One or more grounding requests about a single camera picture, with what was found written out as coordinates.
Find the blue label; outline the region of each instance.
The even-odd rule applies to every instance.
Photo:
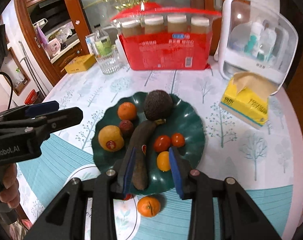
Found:
[[[183,38],[185,38],[185,34],[182,34],[182,33],[174,33],[173,34],[173,39],[183,39]]]

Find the barcode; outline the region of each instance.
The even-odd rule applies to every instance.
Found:
[[[193,57],[186,57],[185,59],[185,67],[192,67]]]

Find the red tomato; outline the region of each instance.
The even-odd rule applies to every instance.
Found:
[[[185,138],[180,133],[174,133],[171,138],[173,146],[176,146],[177,148],[183,147],[185,145]]]
[[[167,151],[170,147],[170,137],[167,135],[158,136],[154,142],[155,152],[164,152]]]
[[[126,195],[126,197],[125,197],[123,200],[129,200],[129,199],[131,199],[132,197],[133,197],[133,195],[130,194],[130,193],[128,193],[128,194]]]

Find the table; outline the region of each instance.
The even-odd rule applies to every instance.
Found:
[[[87,72],[64,76],[45,101],[57,100],[61,109],[78,106],[84,119],[44,142],[40,158],[19,164],[21,205],[30,220],[36,220],[71,173],[93,163],[90,141],[108,107],[137,91],[163,89],[189,102],[203,120],[206,145],[198,169],[212,178],[236,178],[282,238],[291,239],[303,207],[303,139],[293,107],[281,89],[270,99],[269,121],[261,130],[252,128],[217,106],[227,81],[211,59],[210,64],[212,69],[204,71],[135,72],[126,66],[111,76],[102,75],[95,64]],[[248,145],[255,140],[263,147],[252,154]],[[187,239],[191,202],[180,200],[174,189],[161,197],[165,208],[148,219],[135,210],[137,198],[114,202],[118,238]],[[219,239],[216,205],[215,214]]]

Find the tissue box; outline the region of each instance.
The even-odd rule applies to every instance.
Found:
[[[276,89],[260,75],[238,72],[230,79],[219,105],[259,129],[268,120],[268,97]]]
[[[86,71],[89,70],[95,62],[96,59],[94,55],[88,54],[85,56],[75,57],[66,65],[65,70],[68,74]]]

